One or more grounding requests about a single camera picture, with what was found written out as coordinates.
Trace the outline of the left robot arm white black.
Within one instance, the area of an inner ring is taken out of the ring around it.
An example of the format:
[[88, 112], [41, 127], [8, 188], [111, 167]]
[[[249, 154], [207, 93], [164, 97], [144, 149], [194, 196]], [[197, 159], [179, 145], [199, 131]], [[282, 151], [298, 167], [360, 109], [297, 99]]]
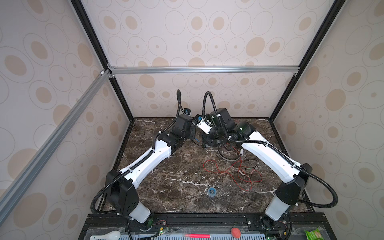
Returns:
[[[91, 202], [93, 214], [121, 214], [143, 225], [152, 224], [151, 211], [140, 201], [137, 188], [144, 178], [163, 160], [181, 148], [187, 139], [195, 138], [193, 118], [181, 114], [182, 94], [177, 90], [177, 116], [173, 122], [160, 131], [153, 140], [151, 148], [136, 161], [121, 169], [111, 170], [106, 177], [106, 185], [96, 194]], [[105, 195], [106, 200], [115, 208], [113, 211], [99, 211], [96, 202]]]

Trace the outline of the white headphones black pads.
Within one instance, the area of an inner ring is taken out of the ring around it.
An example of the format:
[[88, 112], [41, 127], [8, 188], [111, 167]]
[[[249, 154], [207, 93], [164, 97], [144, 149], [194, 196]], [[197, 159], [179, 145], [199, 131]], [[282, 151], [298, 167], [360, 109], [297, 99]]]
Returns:
[[236, 162], [241, 159], [240, 150], [236, 149], [233, 146], [229, 145], [220, 145], [218, 146], [218, 154], [221, 159], [228, 162]]

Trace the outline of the black headphones blue headband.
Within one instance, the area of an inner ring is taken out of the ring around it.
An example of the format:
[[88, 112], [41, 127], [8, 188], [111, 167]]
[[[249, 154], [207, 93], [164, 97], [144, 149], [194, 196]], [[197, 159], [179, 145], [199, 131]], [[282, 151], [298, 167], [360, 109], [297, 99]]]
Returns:
[[199, 114], [196, 114], [193, 119], [192, 119], [192, 122], [191, 122], [191, 126], [196, 126], [196, 136], [195, 136], [195, 139], [192, 140], [193, 143], [195, 143], [195, 145], [203, 148], [203, 149], [206, 149], [207, 148], [207, 144], [204, 140], [204, 136], [208, 136], [206, 135], [204, 132], [202, 132], [198, 127], [197, 127], [197, 124], [202, 120], [204, 119], [201, 115]]

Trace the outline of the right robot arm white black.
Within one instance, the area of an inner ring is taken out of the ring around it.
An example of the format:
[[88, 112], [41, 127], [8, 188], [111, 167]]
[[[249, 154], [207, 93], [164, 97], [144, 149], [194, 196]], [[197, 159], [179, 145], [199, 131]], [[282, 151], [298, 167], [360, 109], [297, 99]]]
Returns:
[[[207, 99], [211, 100], [214, 110], [210, 114], [203, 112], [202, 120], [198, 124], [203, 133], [203, 142], [211, 147], [236, 145], [247, 150], [272, 169], [282, 181], [275, 192], [275, 196], [264, 211], [266, 220], [277, 222], [297, 203], [321, 209], [330, 209], [337, 205], [339, 198], [336, 191], [326, 181], [312, 174], [312, 167], [309, 164], [300, 164], [289, 158], [270, 144], [248, 122], [235, 123], [227, 109], [217, 108], [214, 97], [209, 91], [204, 95], [204, 106]], [[329, 190], [333, 198], [330, 203], [317, 204], [300, 199], [309, 178], [314, 179]]]

